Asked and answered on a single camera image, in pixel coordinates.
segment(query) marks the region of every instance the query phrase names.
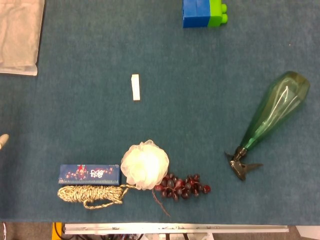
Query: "plastic bag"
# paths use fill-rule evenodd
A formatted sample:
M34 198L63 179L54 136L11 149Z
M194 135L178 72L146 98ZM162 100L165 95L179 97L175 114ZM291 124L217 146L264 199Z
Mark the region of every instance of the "plastic bag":
M0 73L36 76L45 0L0 0Z

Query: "lego block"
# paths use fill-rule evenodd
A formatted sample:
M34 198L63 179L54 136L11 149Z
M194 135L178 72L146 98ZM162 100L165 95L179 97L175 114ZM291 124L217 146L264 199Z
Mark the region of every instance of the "lego block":
M182 0L182 26L194 28L197 18L197 0Z
M228 21L227 5L221 0L182 0L184 28L217 27Z
M211 17L210 0L196 0L196 16L198 27L208 26Z
M218 27L228 21L227 5L222 4L221 0L210 0L210 20L208 27Z
M210 0L182 0L184 28L207 27L210 20Z

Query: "white chalk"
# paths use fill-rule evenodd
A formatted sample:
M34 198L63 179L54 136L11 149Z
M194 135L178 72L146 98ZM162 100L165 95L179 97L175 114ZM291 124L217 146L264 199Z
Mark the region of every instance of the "white chalk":
M133 101L140 101L139 74L132 74L131 77Z

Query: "green glass bottle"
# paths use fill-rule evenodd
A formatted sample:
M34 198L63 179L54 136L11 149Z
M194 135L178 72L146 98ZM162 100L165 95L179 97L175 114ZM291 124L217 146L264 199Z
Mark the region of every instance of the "green glass bottle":
M236 149L230 166L236 175L246 179L246 173L262 164L244 164L241 159L246 156L257 143L265 138L284 120L286 120L308 94L309 81L299 73L288 71L275 80L265 93L251 123Z

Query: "rope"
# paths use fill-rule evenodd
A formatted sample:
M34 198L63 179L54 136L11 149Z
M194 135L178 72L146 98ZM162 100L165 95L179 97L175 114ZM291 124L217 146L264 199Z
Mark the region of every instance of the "rope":
M58 190L58 196L66 202L83 203L86 209L100 209L109 207L112 204L122 204L122 198L127 191L135 188L136 186L127 184L120 186L64 186ZM88 205L97 200L109 200L110 202L96 206Z

